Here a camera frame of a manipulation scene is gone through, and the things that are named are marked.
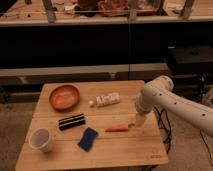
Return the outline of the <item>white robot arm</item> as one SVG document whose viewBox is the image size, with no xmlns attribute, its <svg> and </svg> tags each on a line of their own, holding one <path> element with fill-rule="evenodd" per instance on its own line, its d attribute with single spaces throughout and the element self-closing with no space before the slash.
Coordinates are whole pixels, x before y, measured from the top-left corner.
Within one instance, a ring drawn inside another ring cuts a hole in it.
<svg viewBox="0 0 213 171">
<path fill-rule="evenodd" d="M 143 116 L 160 106 L 213 137 L 213 108 L 180 97 L 173 88 L 173 81 L 165 75 L 145 83 L 135 99 L 137 113 Z"/>
</svg>

